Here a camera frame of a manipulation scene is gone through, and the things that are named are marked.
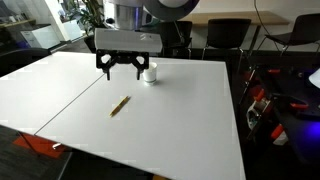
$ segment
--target black chair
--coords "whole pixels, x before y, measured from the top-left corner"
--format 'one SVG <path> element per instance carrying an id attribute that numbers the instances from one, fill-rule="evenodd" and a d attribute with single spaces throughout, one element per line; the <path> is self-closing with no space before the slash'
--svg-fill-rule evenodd
<path id="1" fill-rule="evenodd" d="M 0 77 L 42 59 L 51 52 L 48 49 L 18 49 L 0 54 Z"/>
<path id="2" fill-rule="evenodd" d="M 305 45 L 316 43 L 319 52 L 320 43 L 320 13 L 318 14 L 305 14 L 297 17 L 292 32 L 278 35 L 265 35 L 258 49 L 260 49 L 266 38 L 271 39 L 283 45 L 280 56 L 288 49 L 289 46 Z"/>
<path id="3" fill-rule="evenodd" d="M 240 68 L 243 50 L 240 48 L 251 24 L 251 19 L 210 19 L 208 21 L 208 37 L 206 46 L 203 48 L 202 59 L 206 48 L 217 49 L 237 48 L 240 51 Z"/>
<path id="4" fill-rule="evenodd" d="M 96 53 L 97 49 L 96 49 L 96 45 L 94 44 L 94 36 L 93 35 L 84 38 L 84 42 L 86 43 L 86 45 L 90 49 L 91 53 Z"/>
<path id="5" fill-rule="evenodd" d="M 165 54 L 165 49 L 187 49 L 189 51 L 189 59 L 191 58 L 191 49 L 188 47 L 192 41 L 192 38 L 190 37 L 192 22 L 162 22 L 157 25 L 156 29 L 161 36 L 163 56 Z"/>

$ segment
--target floor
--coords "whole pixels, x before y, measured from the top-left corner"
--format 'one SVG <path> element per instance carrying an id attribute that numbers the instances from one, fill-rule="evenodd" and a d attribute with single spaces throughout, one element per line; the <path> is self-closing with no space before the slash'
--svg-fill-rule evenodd
<path id="1" fill-rule="evenodd" d="M 90 53 L 83 40 L 64 46 L 59 51 Z M 232 98 L 234 105 L 241 96 L 244 81 L 232 68 Z M 241 119 L 238 124 L 241 149 L 243 153 L 246 176 L 248 180 L 295 180 L 320 179 L 320 166 L 301 164 L 289 145 L 274 146 L 269 143 L 246 141 L 248 127 L 244 113 L 250 105 L 247 99 L 241 107 Z M 58 179 L 60 171 L 66 165 L 68 152 L 59 159 L 46 156 L 38 157 L 32 151 L 16 146 L 12 142 L 17 133 L 0 127 L 0 179 Z M 102 159 L 81 151 L 74 151 L 61 179 L 112 179 L 112 180 L 147 180 L 148 173 L 118 163 Z"/>

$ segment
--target white tabletop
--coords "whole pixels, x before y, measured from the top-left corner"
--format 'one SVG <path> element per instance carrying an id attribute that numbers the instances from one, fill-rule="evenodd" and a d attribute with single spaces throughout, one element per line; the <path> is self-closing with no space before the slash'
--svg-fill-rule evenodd
<path id="1" fill-rule="evenodd" d="M 35 134 L 103 75 L 91 57 L 58 52 L 0 78 L 0 125 Z"/>
<path id="2" fill-rule="evenodd" d="M 117 64 L 36 135 L 171 179 L 245 179 L 225 64 L 151 61 L 154 86 Z"/>

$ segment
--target wall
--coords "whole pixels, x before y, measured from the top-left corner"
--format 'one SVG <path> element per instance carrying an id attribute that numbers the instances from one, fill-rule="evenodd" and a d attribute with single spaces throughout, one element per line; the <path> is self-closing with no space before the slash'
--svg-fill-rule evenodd
<path id="1" fill-rule="evenodd" d="M 290 21 L 290 24 L 286 26 L 266 26 L 270 34 L 278 34 L 292 31 L 294 21 L 298 15 L 320 13 L 320 0 L 257 0 L 257 7 L 259 11 L 267 10 Z M 254 0 L 200 0 L 192 13 L 254 10 Z M 250 27 L 242 48 L 249 48 L 255 28 L 255 26 Z M 261 28 L 255 49 L 262 41 L 264 34 L 266 32 Z M 203 48 L 206 43 L 207 29 L 193 28 L 191 36 L 192 46 L 194 48 Z M 261 49 L 276 50 L 276 47 L 270 40 L 266 40 Z M 316 49 L 317 45 L 312 44 L 290 47 L 288 51 L 315 51 Z"/>
<path id="2" fill-rule="evenodd" d="M 29 18 L 36 19 L 37 24 L 51 24 L 60 41 L 70 38 L 64 30 L 58 15 L 56 0 L 4 0 L 8 8 L 15 13 L 24 12 Z"/>

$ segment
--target red object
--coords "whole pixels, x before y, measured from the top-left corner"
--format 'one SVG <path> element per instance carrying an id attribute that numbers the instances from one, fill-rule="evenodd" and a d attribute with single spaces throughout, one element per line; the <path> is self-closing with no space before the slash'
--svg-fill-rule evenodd
<path id="1" fill-rule="evenodd" d="M 305 110 L 309 107 L 309 105 L 307 104 L 296 104 L 296 103 L 291 103 L 290 106 L 293 107 L 294 109 L 299 109 L 299 110 Z"/>
<path id="2" fill-rule="evenodd" d="M 52 148 L 52 145 L 56 144 L 56 142 L 49 141 L 46 139 L 42 139 L 36 136 L 31 136 L 28 134 L 23 134 L 24 137 L 29 141 L 29 143 L 32 145 L 32 147 L 40 154 L 44 154 L 53 158 L 59 158 L 59 156 L 63 153 L 63 151 L 66 149 L 65 146 L 57 148 L 56 150 Z M 25 147 L 30 149 L 29 145 L 26 143 L 26 141 L 20 136 L 17 138 L 13 144 Z"/>
<path id="3" fill-rule="evenodd" d="M 280 69 L 269 69 L 268 70 L 268 73 L 270 73 L 270 74 L 278 74 L 280 72 L 281 72 Z"/>
<path id="4" fill-rule="evenodd" d="M 272 138 L 272 139 L 277 139 L 282 132 L 283 132 L 283 127 L 282 127 L 281 124 L 279 124 L 279 125 L 273 130 L 273 132 L 271 133 L 271 138 Z"/>
<path id="5" fill-rule="evenodd" d="M 259 92 L 258 96 L 254 97 L 254 100 L 257 101 L 257 102 L 260 102 L 263 97 L 264 97 L 264 89 L 261 89 L 261 91 Z"/>

